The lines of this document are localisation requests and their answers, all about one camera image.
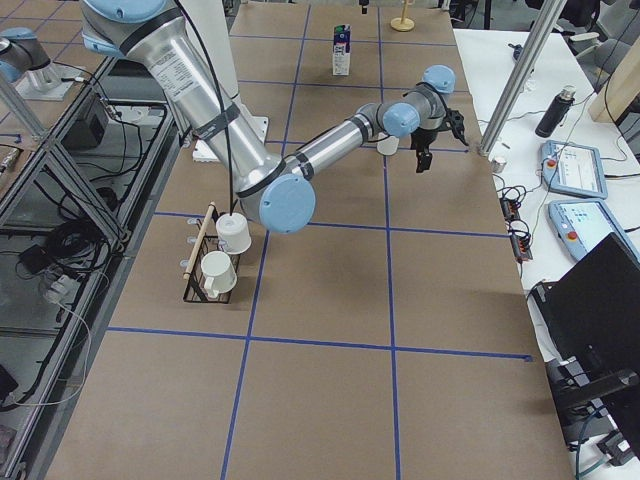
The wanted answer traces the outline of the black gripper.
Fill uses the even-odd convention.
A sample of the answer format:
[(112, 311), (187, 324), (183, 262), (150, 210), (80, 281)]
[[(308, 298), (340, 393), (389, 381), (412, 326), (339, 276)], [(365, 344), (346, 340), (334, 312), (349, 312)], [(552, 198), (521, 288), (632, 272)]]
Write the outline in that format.
[(410, 135), (410, 149), (416, 153), (416, 172), (424, 173), (431, 168), (433, 154), (430, 145), (437, 139), (438, 129), (417, 128)]

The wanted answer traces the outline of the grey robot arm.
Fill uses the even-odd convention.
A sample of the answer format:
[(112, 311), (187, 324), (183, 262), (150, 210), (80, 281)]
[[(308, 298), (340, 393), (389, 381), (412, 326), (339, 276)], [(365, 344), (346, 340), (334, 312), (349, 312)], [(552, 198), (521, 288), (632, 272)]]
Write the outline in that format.
[(229, 172), (232, 200), (266, 230), (290, 234), (312, 219), (311, 184), (320, 171), (384, 133), (410, 137), (416, 170), (428, 170), (430, 145), (441, 131), (463, 141), (463, 116), (420, 82), (400, 101), (369, 103), (282, 157), (271, 154), (249, 115), (220, 83), (188, 11), (177, 1), (83, 1), (87, 49), (145, 66), (165, 96)]

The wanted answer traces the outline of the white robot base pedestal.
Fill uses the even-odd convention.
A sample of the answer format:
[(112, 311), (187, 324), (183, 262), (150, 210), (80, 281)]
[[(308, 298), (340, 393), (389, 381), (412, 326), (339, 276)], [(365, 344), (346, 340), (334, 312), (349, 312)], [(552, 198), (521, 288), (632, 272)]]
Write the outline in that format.
[(264, 141), (269, 119), (264, 116), (254, 116), (244, 105), (240, 96), (223, 2), (221, 0), (185, 1), (184, 6), (204, 43), (201, 47), (195, 38), (196, 49), (203, 60), (206, 60), (204, 54), (209, 54), (221, 86), (238, 105), (256, 135)]

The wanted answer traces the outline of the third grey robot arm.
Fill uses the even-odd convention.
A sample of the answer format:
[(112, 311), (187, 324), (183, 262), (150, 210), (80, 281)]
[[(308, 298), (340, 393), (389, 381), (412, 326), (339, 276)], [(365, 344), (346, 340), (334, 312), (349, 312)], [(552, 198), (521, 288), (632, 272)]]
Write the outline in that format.
[(26, 27), (1, 32), (1, 74), (25, 100), (64, 100), (75, 75), (64, 81), (67, 68), (56, 65), (36, 34)]

